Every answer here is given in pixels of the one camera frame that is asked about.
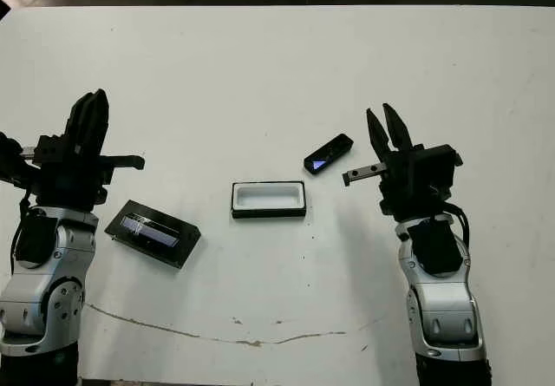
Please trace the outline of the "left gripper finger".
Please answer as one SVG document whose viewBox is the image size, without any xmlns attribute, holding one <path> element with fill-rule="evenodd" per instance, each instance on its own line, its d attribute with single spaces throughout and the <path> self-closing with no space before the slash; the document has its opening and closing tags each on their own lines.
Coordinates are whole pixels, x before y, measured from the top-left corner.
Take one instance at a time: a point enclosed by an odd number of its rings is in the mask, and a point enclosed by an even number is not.
<svg viewBox="0 0 555 386">
<path fill-rule="evenodd" d="M 108 98 L 99 88 L 88 99 L 88 125 L 85 136 L 85 153 L 88 157 L 98 156 L 108 131 Z"/>
<path fill-rule="evenodd" d="M 85 94 L 71 108 L 64 134 L 74 154 L 82 153 L 93 116 L 94 96 L 92 92 Z"/>
</svg>

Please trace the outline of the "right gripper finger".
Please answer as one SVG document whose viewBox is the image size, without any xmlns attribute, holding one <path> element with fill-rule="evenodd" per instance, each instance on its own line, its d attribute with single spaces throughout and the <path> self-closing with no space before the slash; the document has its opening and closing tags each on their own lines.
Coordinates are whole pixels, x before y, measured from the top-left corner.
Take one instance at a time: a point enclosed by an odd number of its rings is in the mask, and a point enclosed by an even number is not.
<svg viewBox="0 0 555 386">
<path fill-rule="evenodd" d="M 384 162 L 390 153 L 389 137 L 377 116 L 370 108 L 366 109 L 369 139 L 372 148 L 380 162 Z"/>
<path fill-rule="evenodd" d="M 388 134 L 393 146 L 398 151 L 409 151 L 413 148 L 408 129 L 402 118 L 388 103 L 382 104 L 387 123 Z"/>
</svg>

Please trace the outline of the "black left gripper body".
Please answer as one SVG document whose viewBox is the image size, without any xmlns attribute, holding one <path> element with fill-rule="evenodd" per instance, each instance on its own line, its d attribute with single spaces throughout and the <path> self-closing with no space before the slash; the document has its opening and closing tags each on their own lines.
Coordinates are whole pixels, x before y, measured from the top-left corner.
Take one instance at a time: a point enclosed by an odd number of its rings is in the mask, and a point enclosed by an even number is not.
<svg viewBox="0 0 555 386">
<path fill-rule="evenodd" d="M 65 135 L 42 135 L 27 153 L 19 143 L 1 135 L 1 180 L 36 196 L 39 206 L 90 212 L 106 201 L 114 169 L 143 169 L 136 155 L 84 156 L 75 152 Z"/>
</svg>

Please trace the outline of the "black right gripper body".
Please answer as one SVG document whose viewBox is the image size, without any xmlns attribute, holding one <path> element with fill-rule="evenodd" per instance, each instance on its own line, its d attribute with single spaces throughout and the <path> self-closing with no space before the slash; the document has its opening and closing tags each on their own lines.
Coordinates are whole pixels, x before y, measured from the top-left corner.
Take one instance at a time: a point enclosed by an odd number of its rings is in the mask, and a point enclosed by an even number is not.
<svg viewBox="0 0 555 386">
<path fill-rule="evenodd" d="M 418 145 L 386 154 L 377 164 L 349 170 L 343 173 L 343 182 L 349 186 L 379 176 L 382 213 L 403 222 L 442 213 L 451 197 L 454 169 L 462 165 L 462 158 L 449 145 Z"/>
</svg>

